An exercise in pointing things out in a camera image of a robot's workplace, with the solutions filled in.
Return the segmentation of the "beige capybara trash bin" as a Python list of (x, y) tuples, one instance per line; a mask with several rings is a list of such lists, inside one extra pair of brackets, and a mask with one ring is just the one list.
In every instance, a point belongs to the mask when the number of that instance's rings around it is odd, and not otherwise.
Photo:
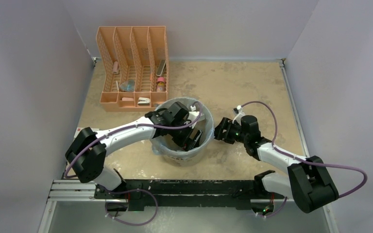
[(164, 160), (173, 166), (192, 166), (199, 163), (205, 156), (205, 147), (195, 148), (191, 151), (170, 150), (163, 147), (156, 153), (162, 155)]

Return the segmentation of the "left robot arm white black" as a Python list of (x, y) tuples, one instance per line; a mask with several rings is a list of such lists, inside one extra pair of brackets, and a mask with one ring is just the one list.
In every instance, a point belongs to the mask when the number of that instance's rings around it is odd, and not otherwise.
[(193, 103), (193, 107), (198, 111), (192, 112), (176, 101), (168, 108), (148, 112), (134, 122), (113, 129), (100, 132), (90, 127), (82, 129), (65, 154), (69, 165), (64, 177), (71, 178), (68, 173), (73, 170), (73, 177), (80, 182), (94, 181), (112, 198), (121, 198), (125, 194), (125, 181), (117, 171), (105, 167), (105, 158), (138, 141), (165, 135), (170, 135), (183, 151), (198, 147), (203, 133), (198, 130), (193, 135), (192, 132), (203, 108), (198, 101)]

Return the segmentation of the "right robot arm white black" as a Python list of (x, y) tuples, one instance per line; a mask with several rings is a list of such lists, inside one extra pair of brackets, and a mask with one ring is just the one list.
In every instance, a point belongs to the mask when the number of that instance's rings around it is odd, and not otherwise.
[(240, 123), (224, 117), (215, 128), (214, 136), (216, 140), (228, 144), (242, 143), (249, 156), (285, 173), (280, 175), (270, 170), (255, 176), (253, 191), (258, 197), (280, 194), (293, 199), (304, 213), (310, 213), (340, 197), (320, 157), (304, 157), (274, 147), (271, 140), (261, 135), (254, 116), (243, 116)]

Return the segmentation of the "blue plastic trash bag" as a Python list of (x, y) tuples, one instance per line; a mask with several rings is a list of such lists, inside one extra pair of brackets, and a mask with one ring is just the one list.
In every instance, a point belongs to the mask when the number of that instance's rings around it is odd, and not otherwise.
[[(205, 115), (205, 120), (198, 122), (195, 129), (203, 131), (199, 147), (206, 147), (209, 144), (209, 142), (214, 138), (214, 119), (207, 106), (205, 106), (204, 104), (201, 104), (201, 106), (202, 111)], [(170, 135), (160, 136), (158, 138), (151, 139), (150, 142), (152, 144), (152, 151), (156, 155), (159, 155), (156, 152), (163, 147), (169, 148), (170, 150), (183, 151), (179, 146), (177, 146), (173, 142), (172, 137)]]

